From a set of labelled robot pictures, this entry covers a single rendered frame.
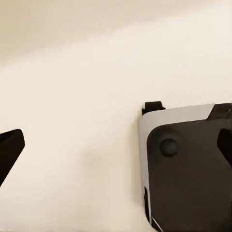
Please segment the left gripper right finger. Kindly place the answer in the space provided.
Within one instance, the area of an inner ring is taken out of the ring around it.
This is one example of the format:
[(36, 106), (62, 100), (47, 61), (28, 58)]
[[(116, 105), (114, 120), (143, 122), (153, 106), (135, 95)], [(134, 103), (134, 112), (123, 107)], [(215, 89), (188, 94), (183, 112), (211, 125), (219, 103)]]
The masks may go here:
[(217, 138), (217, 147), (232, 167), (232, 130), (220, 129)]

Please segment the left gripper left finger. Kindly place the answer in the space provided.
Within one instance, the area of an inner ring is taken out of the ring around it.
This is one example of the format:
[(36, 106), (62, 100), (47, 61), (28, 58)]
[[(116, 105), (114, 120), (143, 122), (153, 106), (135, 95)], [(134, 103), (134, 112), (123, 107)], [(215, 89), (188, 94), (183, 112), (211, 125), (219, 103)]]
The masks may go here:
[(0, 134), (0, 187), (25, 147), (21, 129)]

